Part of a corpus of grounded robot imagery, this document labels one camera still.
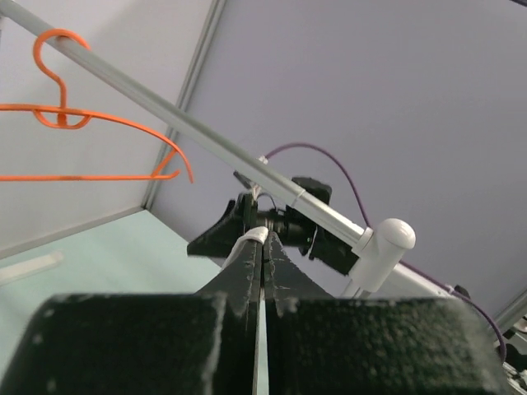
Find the hanger hook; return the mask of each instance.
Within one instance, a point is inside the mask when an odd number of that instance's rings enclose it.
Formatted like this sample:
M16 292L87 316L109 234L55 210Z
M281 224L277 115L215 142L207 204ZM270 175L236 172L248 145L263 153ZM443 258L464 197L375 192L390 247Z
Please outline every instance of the hanger hook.
M60 108L66 109L68 102L68 89L66 88L66 84L61 77L49 70L42 61L42 45L44 45L46 40L55 36L58 38L69 38L73 41L76 41L86 49L90 49L90 45L77 33L65 29L47 30L37 37L35 44L33 45L33 58L35 59L36 65L46 76L57 82L58 88L60 89ZM57 118L59 126L67 126L66 114L58 114Z

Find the orange wire hanger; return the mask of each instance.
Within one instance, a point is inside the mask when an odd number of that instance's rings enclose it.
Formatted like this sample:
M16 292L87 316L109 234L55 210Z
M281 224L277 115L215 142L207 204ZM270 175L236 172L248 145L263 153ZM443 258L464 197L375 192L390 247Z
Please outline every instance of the orange wire hanger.
M68 108L68 90L64 81L51 72L42 62L41 49L42 45L47 39L58 36L59 38L69 38L75 40L77 43L90 49L88 43L76 33L64 29L52 29L45 31L40 35L33 45L33 58L35 59L36 65L39 69L47 75L49 78L57 82L60 88L60 106L52 105L26 105L26 104L12 104L12 105L0 105L0 111L30 111L37 118L37 120L43 125L49 128L57 129L80 129L86 126L92 119L103 119L105 121L121 123L123 125L136 128L143 132L146 132L166 144L168 144L172 150L163 159L163 161L154 169L149 175L0 175L0 181L131 181L131 180L152 180L152 179L173 179L179 175L180 170L176 170L172 174L161 174L161 171L165 168L172 157L178 153L181 155L186 167L187 173L189 174L190 182L194 181L192 169L190 163L187 160L184 153L176 146L171 140L163 136L162 134L147 128L139 123L135 123L125 118L115 117L114 115L98 113L96 111L90 111L86 109L71 109ZM52 123L44 117L44 114L57 114L57 123ZM81 116L81 121L73 124L68 123L68 115Z

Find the gray rod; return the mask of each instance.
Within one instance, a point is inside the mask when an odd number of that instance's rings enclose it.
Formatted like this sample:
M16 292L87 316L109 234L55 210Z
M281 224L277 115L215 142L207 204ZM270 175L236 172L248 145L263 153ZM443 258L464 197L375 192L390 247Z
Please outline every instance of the gray rod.
M186 111L189 106L190 97L194 91L194 86L198 80L199 73L205 62L205 57L207 56L208 49L210 48L212 37L216 31L217 24L222 15L223 7L225 6L226 0L213 0L209 13L207 15L207 20L204 23L203 31L199 37L198 47L194 51L192 60L190 61L190 69L187 73L187 76L183 82L183 87L179 94L178 100L175 102L175 107ZM168 127L165 135L173 142L177 143L177 138L179 136L179 131L175 130L172 127ZM170 152L170 146L168 144L163 144L159 151L159 155L156 160L156 165L152 167L152 170L156 168L161 161L165 158L166 155ZM166 174L168 166L166 166L161 173ZM145 198L142 201L142 206L147 210L151 210L154 204L154 199L156 197L157 191L161 185L161 180L152 180L148 183L147 192L145 193Z
M12 19L34 35L41 35L53 29L51 25L12 0L0 0L0 14ZM178 110L170 102L123 74L91 51L69 39L51 39L48 44L146 111L192 138L235 170L252 179L262 189L270 192L288 206L294 207L345 243L354 246L360 239L364 232L360 226L322 203L290 179L241 150L231 141Z
M512 326L520 321L527 314L527 290L524 290L520 296L515 298L512 303L507 304L496 317L496 323L502 332L511 329Z

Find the light green surface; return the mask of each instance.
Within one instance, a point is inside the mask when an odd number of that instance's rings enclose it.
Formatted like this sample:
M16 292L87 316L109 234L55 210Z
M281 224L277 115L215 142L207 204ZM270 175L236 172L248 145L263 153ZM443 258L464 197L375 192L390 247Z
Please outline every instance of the light green surface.
M54 268L0 286L0 377L33 312L75 292L194 293L220 268L189 258L187 242L148 211L0 260L0 267L61 251Z

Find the white strap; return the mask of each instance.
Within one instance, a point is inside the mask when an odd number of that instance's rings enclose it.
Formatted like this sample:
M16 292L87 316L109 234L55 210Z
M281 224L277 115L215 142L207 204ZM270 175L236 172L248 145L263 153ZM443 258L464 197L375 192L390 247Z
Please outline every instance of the white strap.
M222 270L225 269L227 266L229 266L232 261L236 259L238 254L241 251L241 247L243 245L243 242L246 240L254 240L258 241L261 244L265 243L265 240L267 240L267 236L269 235L269 229L267 229L265 226L259 226L258 228L253 228L247 233L245 233L243 236L238 238L238 240L234 243L234 247L232 247L231 253L225 260L225 262L222 265Z

